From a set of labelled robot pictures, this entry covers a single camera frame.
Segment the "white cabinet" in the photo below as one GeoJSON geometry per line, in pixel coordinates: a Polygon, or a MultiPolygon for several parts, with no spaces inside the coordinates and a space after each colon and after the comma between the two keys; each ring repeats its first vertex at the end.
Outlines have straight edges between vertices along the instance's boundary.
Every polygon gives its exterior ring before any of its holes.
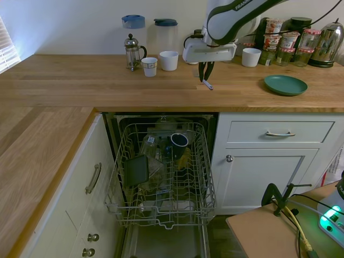
{"type": "Polygon", "coordinates": [[[306,173],[317,149],[227,149],[218,167],[217,214],[238,214],[260,206],[269,183],[283,192],[306,173]]]}
{"type": "Polygon", "coordinates": [[[269,183],[280,192],[289,183],[314,188],[343,143],[342,114],[220,113],[212,157],[216,214],[259,207],[269,183]]]}
{"type": "Polygon", "coordinates": [[[75,154],[21,257],[113,258],[121,230],[104,200],[114,167],[102,116],[97,116],[75,154]],[[98,234],[98,241],[88,235],[98,234]]]}

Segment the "green light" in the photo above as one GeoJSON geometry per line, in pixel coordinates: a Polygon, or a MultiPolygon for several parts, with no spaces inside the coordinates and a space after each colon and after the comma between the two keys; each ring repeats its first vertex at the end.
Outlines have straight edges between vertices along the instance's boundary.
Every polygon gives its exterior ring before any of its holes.
{"type": "MultiPolygon", "coordinates": [[[[333,206],[333,210],[328,210],[324,215],[327,218],[330,218],[331,216],[335,215],[337,212],[336,211],[341,211],[339,206],[333,206]]],[[[330,225],[329,221],[327,220],[324,216],[321,217],[320,224],[323,228],[326,228],[326,226],[330,225]]]]}

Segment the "green plate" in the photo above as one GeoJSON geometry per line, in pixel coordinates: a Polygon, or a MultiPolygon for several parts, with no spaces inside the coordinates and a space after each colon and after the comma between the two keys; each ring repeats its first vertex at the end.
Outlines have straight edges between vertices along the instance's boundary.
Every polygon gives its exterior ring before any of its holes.
{"type": "Polygon", "coordinates": [[[300,95],[308,88],[304,81],[285,75],[270,75],[264,81],[270,90],[285,96],[300,95]]]}

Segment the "blue lid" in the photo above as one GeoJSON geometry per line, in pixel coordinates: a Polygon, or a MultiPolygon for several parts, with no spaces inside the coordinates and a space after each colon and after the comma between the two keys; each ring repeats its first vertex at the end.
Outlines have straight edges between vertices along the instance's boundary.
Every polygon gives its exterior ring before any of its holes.
{"type": "Polygon", "coordinates": [[[141,15],[127,15],[122,17],[123,28],[144,28],[145,18],[141,15]]]}
{"type": "Polygon", "coordinates": [[[174,19],[154,19],[154,21],[156,26],[170,27],[178,25],[178,22],[174,19]]]}

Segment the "window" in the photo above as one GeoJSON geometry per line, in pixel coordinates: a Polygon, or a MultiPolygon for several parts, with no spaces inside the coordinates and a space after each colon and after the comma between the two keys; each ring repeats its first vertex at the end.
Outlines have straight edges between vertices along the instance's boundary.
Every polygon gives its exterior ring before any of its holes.
{"type": "Polygon", "coordinates": [[[20,62],[19,55],[0,17],[0,73],[20,62]]]}

